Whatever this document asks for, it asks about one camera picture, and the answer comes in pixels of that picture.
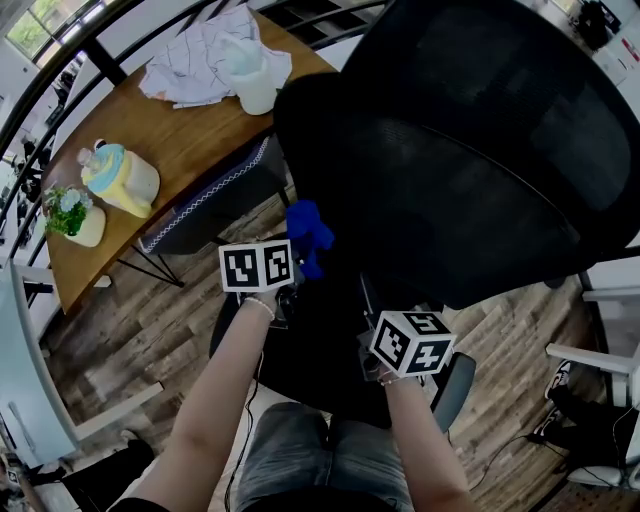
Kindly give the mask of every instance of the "yellow and white pitcher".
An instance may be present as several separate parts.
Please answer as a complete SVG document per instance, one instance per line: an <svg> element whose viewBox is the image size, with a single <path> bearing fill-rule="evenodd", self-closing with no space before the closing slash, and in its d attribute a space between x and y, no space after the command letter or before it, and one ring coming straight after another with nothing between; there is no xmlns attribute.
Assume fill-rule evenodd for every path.
<svg viewBox="0 0 640 512"><path fill-rule="evenodd" d="M160 189L155 167L120 144L102 145L95 153L82 149L78 161L84 166L82 182L95 195L136 217L151 214Z"/></svg>

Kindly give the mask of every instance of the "potted plant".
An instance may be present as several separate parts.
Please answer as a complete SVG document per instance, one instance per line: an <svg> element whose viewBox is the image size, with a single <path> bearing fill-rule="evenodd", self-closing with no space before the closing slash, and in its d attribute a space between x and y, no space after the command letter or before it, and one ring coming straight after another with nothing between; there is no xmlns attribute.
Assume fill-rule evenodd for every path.
<svg viewBox="0 0 640 512"><path fill-rule="evenodd" d="M85 247L95 247L102 240L106 215L84 190L49 188L44 193L44 212L49 232L61 233Z"/></svg>

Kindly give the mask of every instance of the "curved wooden tabletop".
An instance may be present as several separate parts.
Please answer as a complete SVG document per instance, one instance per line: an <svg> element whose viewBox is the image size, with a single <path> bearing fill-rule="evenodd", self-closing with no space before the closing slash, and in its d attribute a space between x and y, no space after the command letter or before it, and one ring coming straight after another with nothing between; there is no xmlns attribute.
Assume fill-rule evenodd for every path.
<svg viewBox="0 0 640 512"><path fill-rule="evenodd" d="M253 14L260 26L262 42L271 49L291 53L293 71L289 80L333 71L326 61L288 32ZM124 145L160 173L160 191L148 219L134 217L93 196L107 213L104 236L97 247L82 247L59 234L47 235L51 268L65 313L79 305L116 259L184 197L200 176L256 140L273 124L271 114L245 114L235 96L215 105L174 110L171 103L148 99L142 94L138 84L144 73L144 68L137 70L111 91L75 129L45 173L43 190L54 183L82 186L76 155L81 148L92 147L99 138Z"/></svg>

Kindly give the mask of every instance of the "light blue lid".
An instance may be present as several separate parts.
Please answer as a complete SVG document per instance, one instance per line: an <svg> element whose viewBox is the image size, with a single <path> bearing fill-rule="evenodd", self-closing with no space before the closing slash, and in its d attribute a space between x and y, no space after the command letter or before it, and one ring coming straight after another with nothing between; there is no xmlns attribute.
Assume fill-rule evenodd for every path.
<svg viewBox="0 0 640 512"><path fill-rule="evenodd" d="M87 187L91 192L99 195L109 188L113 180L118 176L124 160L124 152L124 146L121 144L105 144L96 149L93 158L100 163L101 171L87 183Z"/></svg>

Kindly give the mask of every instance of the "black sneaker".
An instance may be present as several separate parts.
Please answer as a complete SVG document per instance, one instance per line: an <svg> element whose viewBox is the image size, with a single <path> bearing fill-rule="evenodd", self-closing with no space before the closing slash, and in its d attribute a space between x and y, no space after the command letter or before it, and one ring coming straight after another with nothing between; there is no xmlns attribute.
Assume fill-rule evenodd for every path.
<svg viewBox="0 0 640 512"><path fill-rule="evenodd" d="M544 431L549 427L549 425L552 425L553 423L555 423L556 421L560 421L561 419L562 414L560 413L560 411L558 409L554 409L549 414L547 414L547 417L542 423L540 423L536 428L533 429L533 432L529 436L527 436L527 438L529 439L529 441L543 443L545 441Z"/></svg>
<svg viewBox="0 0 640 512"><path fill-rule="evenodd" d="M553 378L544 390L544 397L549 400L549 391L558 386L567 386L569 384L569 372L571 371L571 361L563 360L554 374Z"/></svg>

